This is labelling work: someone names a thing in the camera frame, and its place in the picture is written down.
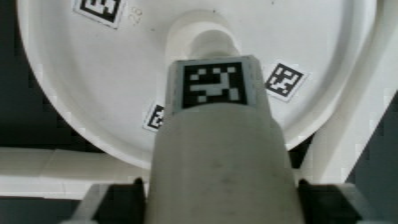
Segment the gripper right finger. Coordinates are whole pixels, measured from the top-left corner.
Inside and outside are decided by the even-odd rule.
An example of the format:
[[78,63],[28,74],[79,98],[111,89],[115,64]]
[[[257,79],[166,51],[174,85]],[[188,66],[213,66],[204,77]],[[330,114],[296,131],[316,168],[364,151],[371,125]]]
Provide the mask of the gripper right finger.
[[353,184],[310,184],[301,179],[296,193],[305,224],[385,224]]

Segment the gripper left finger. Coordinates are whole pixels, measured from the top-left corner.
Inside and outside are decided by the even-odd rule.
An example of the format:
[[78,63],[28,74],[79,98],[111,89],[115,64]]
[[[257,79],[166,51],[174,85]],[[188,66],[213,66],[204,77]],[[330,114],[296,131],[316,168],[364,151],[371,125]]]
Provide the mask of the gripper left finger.
[[127,184],[94,184],[60,224],[143,224],[145,191],[140,178]]

